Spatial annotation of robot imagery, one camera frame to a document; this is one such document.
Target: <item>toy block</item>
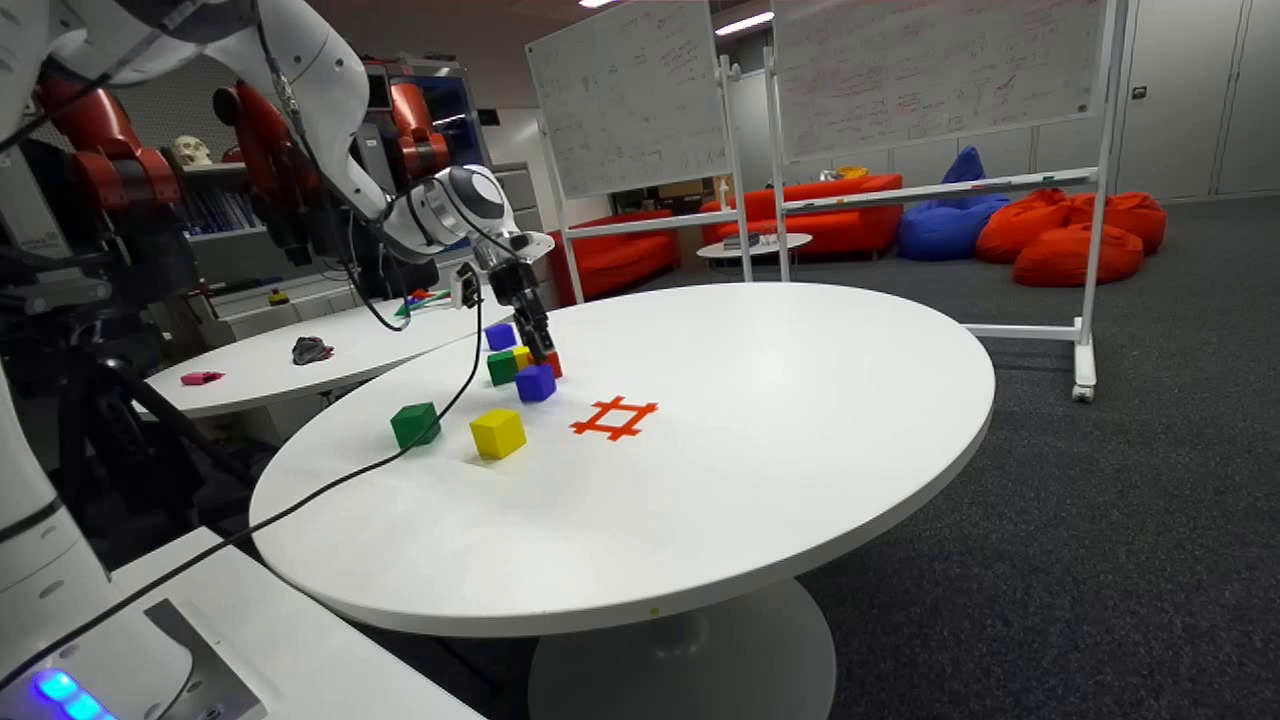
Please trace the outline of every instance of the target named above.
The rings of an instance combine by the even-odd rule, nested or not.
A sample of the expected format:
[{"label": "toy block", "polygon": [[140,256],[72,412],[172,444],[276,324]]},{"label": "toy block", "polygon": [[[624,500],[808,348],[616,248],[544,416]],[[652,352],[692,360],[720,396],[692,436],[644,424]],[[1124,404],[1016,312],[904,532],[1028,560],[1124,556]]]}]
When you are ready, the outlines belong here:
[{"label": "toy block", "polygon": [[556,396],[556,376],[544,364],[528,364],[516,376],[516,392],[520,392],[520,404],[540,404],[540,400]]},{"label": "toy block", "polygon": [[488,356],[488,380],[492,380],[492,384],[512,384],[516,372],[520,372],[520,368],[516,368],[516,352],[492,352],[492,356]]},{"label": "toy block", "polygon": [[540,356],[536,364],[544,364],[552,376],[564,376],[556,352],[552,352],[552,356]]},{"label": "toy block", "polygon": [[516,368],[532,364],[532,348],[516,344]]},{"label": "toy block", "polygon": [[440,412],[436,404],[404,404],[396,416],[392,416],[392,432],[396,432],[396,444],[408,452],[408,448],[420,448],[420,444],[432,444],[440,436]]},{"label": "toy block", "polygon": [[484,460],[504,460],[524,448],[524,420],[512,408],[492,408],[472,420],[472,440]]},{"label": "toy block", "polygon": [[484,340],[488,340],[488,352],[508,352],[508,348],[516,348],[516,328],[512,324],[488,324]]}]

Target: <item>black cable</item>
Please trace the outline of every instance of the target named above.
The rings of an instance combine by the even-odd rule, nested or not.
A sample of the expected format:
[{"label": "black cable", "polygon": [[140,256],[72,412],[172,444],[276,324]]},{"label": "black cable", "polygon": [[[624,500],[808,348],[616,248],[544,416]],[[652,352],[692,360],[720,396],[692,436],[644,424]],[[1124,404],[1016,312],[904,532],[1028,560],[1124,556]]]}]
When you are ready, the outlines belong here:
[{"label": "black cable", "polygon": [[388,320],[384,312],[376,312],[376,304],[364,296],[364,288],[360,288],[360,280],[356,280],[352,264],[340,264],[340,268],[348,272],[352,292],[360,296],[360,304],[368,308],[368,316],[372,316],[380,328],[388,328],[388,332],[408,332],[412,312],[404,312],[404,324],[392,324],[392,320]]},{"label": "black cable", "polygon": [[476,304],[476,348],[472,348],[472,372],[468,372],[468,380],[452,392],[452,400],[440,408],[440,420],[456,408],[456,400],[464,400],[468,396],[468,388],[476,384],[476,372],[480,372],[480,356],[484,356],[484,348],[480,348],[480,328],[484,328],[484,304]]},{"label": "black cable", "polygon": [[[468,380],[452,392],[452,400],[444,404],[440,420],[444,420],[444,416],[456,408],[456,400],[476,384],[476,368],[480,368],[480,328],[484,328],[484,304],[476,304],[476,352],[472,352],[472,372],[468,372]],[[72,632],[48,640],[40,652],[32,652],[24,664],[16,664],[16,668],[0,680],[0,688],[8,688],[12,680],[20,680],[28,668],[36,668],[36,664],[40,664],[44,656],[52,656],[56,648],[76,644],[80,636],[96,632],[100,624],[108,624],[112,616],[120,616],[128,604],[144,600],[148,592],[156,592],[156,588],[164,588],[168,580],[184,576],[188,568],[204,564],[208,556],[216,556],[216,552],[224,552],[224,548],[232,548],[232,544],[252,540],[256,532],[264,532],[264,528],[296,516],[300,508],[316,504],[320,496],[328,496],[328,492],[336,492],[336,488],[344,488],[344,484],[352,484],[352,480],[360,480],[360,476],[368,476],[368,472],[380,472],[380,468],[396,464],[400,456],[408,456],[408,448],[400,448],[400,452],[392,452],[392,456],[384,456],[384,460],[372,460],[372,464],[364,464],[364,468],[352,468],[352,472],[344,472],[344,476],[312,488],[304,500],[288,504],[284,512],[276,512],[276,516],[268,516],[268,520],[260,520],[260,524],[252,524],[252,528],[244,528],[244,532],[232,532],[232,536],[224,536],[220,544],[188,556],[184,564],[168,568],[164,576],[156,576],[156,580],[148,580],[144,588],[128,592],[124,600],[108,604],[108,608],[96,612],[92,620],[84,620],[84,624],[76,624]]]}]

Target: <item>red hash symbol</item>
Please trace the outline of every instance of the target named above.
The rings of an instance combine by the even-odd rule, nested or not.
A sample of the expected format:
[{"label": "red hash symbol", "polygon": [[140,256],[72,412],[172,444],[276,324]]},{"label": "red hash symbol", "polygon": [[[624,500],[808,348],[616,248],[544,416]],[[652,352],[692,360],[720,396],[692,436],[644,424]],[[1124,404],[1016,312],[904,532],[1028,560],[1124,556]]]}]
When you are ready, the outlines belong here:
[{"label": "red hash symbol", "polygon": [[624,404],[624,396],[612,396],[608,404],[596,400],[596,416],[588,420],[576,420],[572,428],[584,436],[584,432],[600,432],[608,436],[612,444],[624,440],[624,436],[640,436],[640,424],[644,416],[652,416],[656,404]]}]

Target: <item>purple cube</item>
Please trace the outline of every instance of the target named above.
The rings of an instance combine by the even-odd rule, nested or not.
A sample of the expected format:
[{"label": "purple cube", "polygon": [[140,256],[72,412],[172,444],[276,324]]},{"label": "purple cube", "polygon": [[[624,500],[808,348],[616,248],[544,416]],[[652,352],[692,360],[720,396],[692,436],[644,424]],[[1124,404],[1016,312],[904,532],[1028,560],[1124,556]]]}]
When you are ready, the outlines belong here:
[{"label": "purple cube", "polygon": [[516,348],[516,328],[512,324],[488,324],[484,340],[488,340],[488,352],[508,352],[508,348]]},{"label": "purple cube", "polygon": [[520,392],[520,404],[540,404],[540,400],[556,396],[556,376],[544,364],[528,364],[516,376],[516,392]]}]

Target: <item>white table edge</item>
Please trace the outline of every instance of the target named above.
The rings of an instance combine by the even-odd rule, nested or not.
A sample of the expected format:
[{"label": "white table edge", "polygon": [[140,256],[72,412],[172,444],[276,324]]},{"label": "white table edge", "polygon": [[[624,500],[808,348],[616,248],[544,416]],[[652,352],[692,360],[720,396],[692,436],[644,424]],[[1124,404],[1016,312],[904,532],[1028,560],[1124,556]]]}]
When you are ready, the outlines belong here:
[{"label": "white table edge", "polygon": [[724,576],[724,580],[708,580],[700,588],[680,588],[680,592],[664,592],[664,596],[644,596],[644,600],[628,600],[628,604],[592,604],[592,608],[572,608],[572,612],[536,612],[536,616],[496,616],[492,608],[484,616],[448,616],[448,620],[404,620],[404,616],[392,616],[392,612],[372,612],[372,608],[360,608],[360,604],[348,604],[348,600],[336,600],[336,596],[324,596],[308,584],[300,584],[296,576],[288,576],[288,568],[276,568],[268,560],[268,548],[264,560],[272,564],[276,576],[284,576],[292,588],[316,596],[324,608],[340,612],[340,616],[352,616],[360,624],[376,624],[376,628],[388,628],[388,632],[420,632],[420,636],[472,636],[472,640],[484,640],[484,636],[504,636],[504,640],[516,640],[516,636],[576,636],[576,632],[604,632],[604,628],[624,628],[624,624],[648,624],[648,620],[664,620],[664,616],[680,616],[680,612],[692,612],[692,608],[708,608],[708,604],[728,604],[736,596],[748,596],[748,592],[760,592],[764,584],[772,580],[784,580],[784,576],[804,576],[804,572],[816,572],[864,544],[872,544],[876,536],[884,536],[888,528],[904,524],[908,516],[916,516],[924,504],[932,504],[944,488],[952,488],[952,480],[968,468],[968,460],[980,452],[980,444],[988,440],[988,428],[992,428],[992,412],[988,420],[980,424],[980,432],[972,436],[972,444],[948,464],[936,472],[936,480],[920,484],[912,496],[904,496],[900,504],[892,504],[888,512],[880,512],[876,520],[844,532],[844,536],[832,536],[828,544],[816,544],[808,552],[796,552],[796,556],[784,556],[784,560],[772,560],[772,564],[760,564],[752,572],[740,572],[740,576]]}]

